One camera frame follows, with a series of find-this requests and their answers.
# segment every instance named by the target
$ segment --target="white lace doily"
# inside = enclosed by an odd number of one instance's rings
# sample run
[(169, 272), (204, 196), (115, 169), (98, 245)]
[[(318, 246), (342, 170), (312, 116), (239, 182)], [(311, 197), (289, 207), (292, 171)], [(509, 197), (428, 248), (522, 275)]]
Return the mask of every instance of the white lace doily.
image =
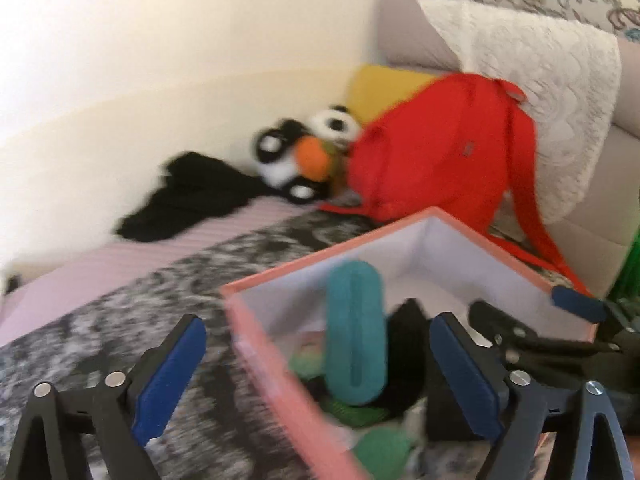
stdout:
[(536, 121), (536, 198), (545, 224), (585, 197), (620, 86), (615, 36), (589, 25), (484, 6), (419, 0), (463, 72), (516, 83)]

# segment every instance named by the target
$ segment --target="white wall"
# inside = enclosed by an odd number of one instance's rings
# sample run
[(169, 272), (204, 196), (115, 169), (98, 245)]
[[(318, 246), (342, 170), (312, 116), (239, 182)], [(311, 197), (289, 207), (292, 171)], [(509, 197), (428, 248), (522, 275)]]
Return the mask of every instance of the white wall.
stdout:
[(0, 0), (0, 269), (109, 240), (167, 157), (247, 162), (257, 128), (338, 100), (374, 1)]

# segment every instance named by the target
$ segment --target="pink box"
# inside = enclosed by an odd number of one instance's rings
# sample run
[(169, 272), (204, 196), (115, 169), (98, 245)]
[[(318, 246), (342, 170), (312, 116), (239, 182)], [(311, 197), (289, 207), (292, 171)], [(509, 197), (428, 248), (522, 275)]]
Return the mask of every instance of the pink box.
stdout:
[(289, 372), (287, 336), (324, 328), (330, 271), (364, 260), (382, 276), (387, 310), (417, 298), (433, 317), (483, 299), (550, 337), (590, 340), (594, 326), (550, 302), (550, 285), (455, 218), (429, 208), (368, 234), (222, 287), (234, 343), (258, 389), (319, 479), (365, 479), (320, 409)]

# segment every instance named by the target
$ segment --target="stuffed animal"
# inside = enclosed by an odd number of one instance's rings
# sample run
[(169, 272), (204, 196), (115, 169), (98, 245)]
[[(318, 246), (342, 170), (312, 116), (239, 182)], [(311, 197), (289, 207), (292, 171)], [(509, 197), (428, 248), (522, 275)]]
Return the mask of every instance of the stuffed animal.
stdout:
[(295, 204), (324, 200), (343, 176), (343, 155), (359, 133), (360, 126), (344, 107), (322, 110), (308, 126), (283, 120), (255, 139), (258, 174)]

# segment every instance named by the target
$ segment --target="pink mat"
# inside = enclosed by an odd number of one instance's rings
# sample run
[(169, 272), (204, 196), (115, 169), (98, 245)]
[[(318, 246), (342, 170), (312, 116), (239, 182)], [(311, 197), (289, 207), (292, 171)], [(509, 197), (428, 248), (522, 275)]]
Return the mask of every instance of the pink mat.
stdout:
[(233, 215), (205, 220), (171, 240), (151, 244), (117, 241), (90, 251), (4, 298), (0, 346), (152, 270), (307, 210), (308, 206), (294, 206), (283, 199), (259, 198)]

